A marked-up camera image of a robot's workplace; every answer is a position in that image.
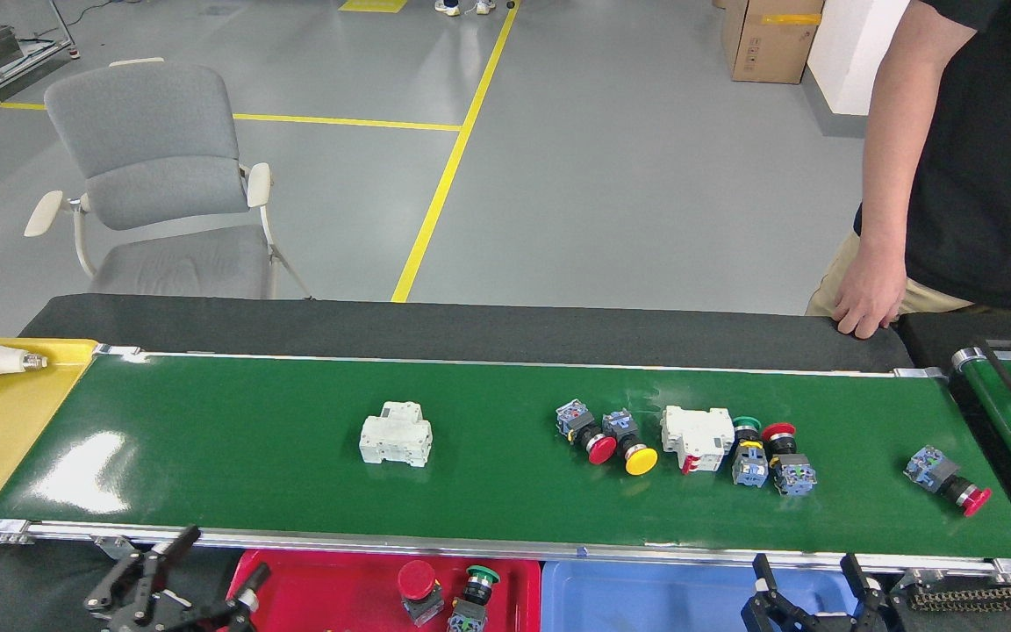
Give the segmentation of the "person's right hand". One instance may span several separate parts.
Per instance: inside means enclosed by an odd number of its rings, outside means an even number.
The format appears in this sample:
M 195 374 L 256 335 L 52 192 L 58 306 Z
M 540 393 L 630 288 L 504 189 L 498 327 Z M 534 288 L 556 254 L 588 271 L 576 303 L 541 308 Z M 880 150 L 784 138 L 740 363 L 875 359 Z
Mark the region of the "person's right hand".
M 866 340 L 889 327 L 898 317 L 906 284 L 903 247 L 859 241 L 835 292 L 832 320 L 837 331 Z

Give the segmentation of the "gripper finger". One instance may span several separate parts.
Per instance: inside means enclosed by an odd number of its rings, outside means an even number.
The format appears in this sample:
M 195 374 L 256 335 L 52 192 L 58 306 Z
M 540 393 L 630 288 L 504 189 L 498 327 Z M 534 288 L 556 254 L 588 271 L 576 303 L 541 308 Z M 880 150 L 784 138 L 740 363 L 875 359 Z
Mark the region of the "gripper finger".
M 171 631 L 256 631 L 253 615 L 258 609 L 258 588 L 270 577 L 266 563 L 256 565 L 229 599 L 211 607 L 185 609 L 171 623 Z
M 166 583 L 200 535 L 190 525 L 172 542 L 133 549 L 85 596 L 85 611 L 104 621 L 107 631 L 192 631 L 194 607 Z
M 890 595 L 863 571 L 854 553 L 846 553 L 840 568 L 857 600 L 857 607 L 848 615 L 847 631 L 902 631 L 903 625 Z
M 814 617 L 796 607 L 778 590 L 769 559 L 758 553 L 753 560 L 756 576 L 754 595 L 742 607 L 742 623 L 747 631 L 814 631 Z

